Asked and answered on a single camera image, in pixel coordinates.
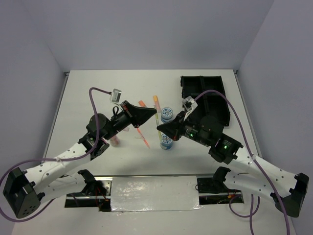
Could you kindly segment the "orange thin pen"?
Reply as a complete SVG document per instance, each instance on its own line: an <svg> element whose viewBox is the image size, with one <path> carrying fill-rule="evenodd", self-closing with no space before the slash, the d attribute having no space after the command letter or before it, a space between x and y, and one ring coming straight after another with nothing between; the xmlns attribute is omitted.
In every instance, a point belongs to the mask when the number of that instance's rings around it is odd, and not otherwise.
<svg viewBox="0 0 313 235"><path fill-rule="evenodd" d="M138 134L140 135L141 139L144 141L145 145L150 149L150 146L148 144L148 142L146 141L146 139L144 138L143 134L141 133L139 128L136 128Z"/></svg>

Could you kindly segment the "orange cap highlighter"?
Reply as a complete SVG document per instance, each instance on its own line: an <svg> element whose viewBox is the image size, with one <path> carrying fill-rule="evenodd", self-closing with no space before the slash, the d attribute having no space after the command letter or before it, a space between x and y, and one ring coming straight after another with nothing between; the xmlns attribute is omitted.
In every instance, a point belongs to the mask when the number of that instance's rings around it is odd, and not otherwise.
<svg viewBox="0 0 313 235"><path fill-rule="evenodd" d="M140 100L138 103L141 107L146 107L146 104L142 100Z"/></svg>

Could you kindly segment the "yellow cap highlighter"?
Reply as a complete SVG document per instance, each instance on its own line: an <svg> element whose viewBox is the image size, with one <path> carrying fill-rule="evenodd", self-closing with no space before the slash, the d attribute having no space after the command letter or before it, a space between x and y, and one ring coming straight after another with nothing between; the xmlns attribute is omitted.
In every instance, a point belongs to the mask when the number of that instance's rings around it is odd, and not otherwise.
<svg viewBox="0 0 313 235"><path fill-rule="evenodd" d="M155 108L156 108L157 112L160 113L161 112L161 107L160 107L160 104L159 104L158 96L154 95L153 96L153 100L154 100L154 104L155 104Z"/></svg>

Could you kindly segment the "yellow thin pen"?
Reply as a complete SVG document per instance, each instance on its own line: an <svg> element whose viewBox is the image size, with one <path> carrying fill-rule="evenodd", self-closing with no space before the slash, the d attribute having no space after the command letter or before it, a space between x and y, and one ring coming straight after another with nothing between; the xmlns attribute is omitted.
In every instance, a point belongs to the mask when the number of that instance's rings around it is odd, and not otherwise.
<svg viewBox="0 0 313 235"><path fill-rule="evenodd" d="M158 119L157 113L155 113L155 119L156 119L156 127L158 127L159 126L159 119ZM158 133L159 141L161 142L162 141L161 132L159 130L157 130L157 133Z"/></svg>

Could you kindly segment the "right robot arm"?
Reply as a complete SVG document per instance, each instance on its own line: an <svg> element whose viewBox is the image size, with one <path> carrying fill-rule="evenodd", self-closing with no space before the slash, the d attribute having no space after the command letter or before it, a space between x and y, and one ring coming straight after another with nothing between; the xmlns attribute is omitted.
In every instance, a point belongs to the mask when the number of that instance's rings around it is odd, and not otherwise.
<svg viewBox="0 0 313 235"><path fill-rule="evenodd" d="M307 175L284 171L259 156L250 155L245 146L223 133L223 125L214 117L205 116L196 123L184 116L182 111L157 129L173 141L186 137L209 147L208 154L224 164L213 176L215 190L249 191L272 202L288 216L299 217L308 190Z"/></svg>

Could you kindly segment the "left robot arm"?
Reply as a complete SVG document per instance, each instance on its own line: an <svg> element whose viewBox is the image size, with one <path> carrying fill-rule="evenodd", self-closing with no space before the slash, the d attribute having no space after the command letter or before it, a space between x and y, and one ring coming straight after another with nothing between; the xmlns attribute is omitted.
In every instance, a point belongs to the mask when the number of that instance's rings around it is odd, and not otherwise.
<svg viewBox="0 0 313 235"><path fill-rule="evenodd" d="M3 195L15 217L21 222L28 221L42 203L66 194L104 195L107 190L88 170L80 169L74 174L70 171L102 155L109 147L108 140L129 125L140 127L156 112L154 108L123 101L111 118L93 115L86 126L87 133L57 157L46 158L26 170L13 167L7 175Z"/></svg>

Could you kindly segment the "lower blue paint jar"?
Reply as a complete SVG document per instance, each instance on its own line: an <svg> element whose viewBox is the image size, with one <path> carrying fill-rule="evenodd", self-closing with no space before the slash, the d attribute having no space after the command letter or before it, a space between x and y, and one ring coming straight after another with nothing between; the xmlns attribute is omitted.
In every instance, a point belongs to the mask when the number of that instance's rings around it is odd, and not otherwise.
<svg viewBox="0 0 313 235"><path fill-rule="evenodd" d="M169 150L173 146L173 140L167 135L161 135L160 147L164 150Z"/></svg>

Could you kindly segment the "blue paint jar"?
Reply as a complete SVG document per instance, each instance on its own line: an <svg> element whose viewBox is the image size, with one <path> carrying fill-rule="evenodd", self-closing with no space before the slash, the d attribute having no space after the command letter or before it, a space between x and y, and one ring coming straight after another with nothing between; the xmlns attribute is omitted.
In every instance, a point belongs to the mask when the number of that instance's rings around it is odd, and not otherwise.
<svg viewBox="0 0 313 235"><path fill-rule="evenodd" d="M161 109L161 121L163 123L170 122L173 119L173 109L170 107L164 107Z"/></svg>
<svg viewBox="0 0 313 235"><path fill-rule="evenodd" d="M167 135L161 135L160 147L164 150L169 150L173 146L173 140Z"/></svg>

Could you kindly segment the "upper blue paint jar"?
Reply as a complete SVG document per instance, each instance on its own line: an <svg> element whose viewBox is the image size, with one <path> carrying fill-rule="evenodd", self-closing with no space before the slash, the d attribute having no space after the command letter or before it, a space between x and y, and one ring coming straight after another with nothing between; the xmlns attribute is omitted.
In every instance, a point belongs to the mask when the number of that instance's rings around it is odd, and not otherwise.
<svg viewBox="0 0 313 235"><path fill-rule="evenodd" d="M173 109L170 107L164 107L161 109L161 121L163 123L170 122L173 119Z"/></svg>

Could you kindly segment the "pink lid small bottle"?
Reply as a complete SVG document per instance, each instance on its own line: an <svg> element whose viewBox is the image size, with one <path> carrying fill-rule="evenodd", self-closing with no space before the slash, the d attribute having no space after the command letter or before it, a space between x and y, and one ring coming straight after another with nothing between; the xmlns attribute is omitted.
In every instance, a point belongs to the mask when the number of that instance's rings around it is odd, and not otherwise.
<svg viewBox="0 0 313 235"><path fill-rule="evenodd" d="M116 147L120 144L120 140L117 137L117 135L113 136L112 138L109 139L110 145L113 147Z"/></svg>

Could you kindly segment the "black four-compartment organizer tray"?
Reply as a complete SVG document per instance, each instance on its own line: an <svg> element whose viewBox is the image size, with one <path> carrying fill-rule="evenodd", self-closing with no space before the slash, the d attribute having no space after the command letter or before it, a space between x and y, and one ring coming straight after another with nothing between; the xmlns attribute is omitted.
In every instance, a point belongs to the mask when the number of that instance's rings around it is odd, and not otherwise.
<svg viewBox="0 0 313 235"><path fill-rule="evenodd" d="M215 90L225 95L221 76L181 76L181 96L196 98L202 92ZM200 122L204 116L216 118L223 126L228 127L230 123L230 111L227 102L216 93L204 94L197 100L198 107L189 116L190 120Z"/></svg>

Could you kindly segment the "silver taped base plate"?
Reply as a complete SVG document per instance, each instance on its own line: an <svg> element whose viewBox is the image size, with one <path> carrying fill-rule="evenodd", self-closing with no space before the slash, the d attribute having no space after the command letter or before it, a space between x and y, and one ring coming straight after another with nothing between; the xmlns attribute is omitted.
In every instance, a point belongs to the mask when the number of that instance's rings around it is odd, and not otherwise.
<svg viewBox="0 0 313 235"><path fill-rule="evenodd" d="M200 209L196 176L118 177L112 180L113 212Z"/></svg>

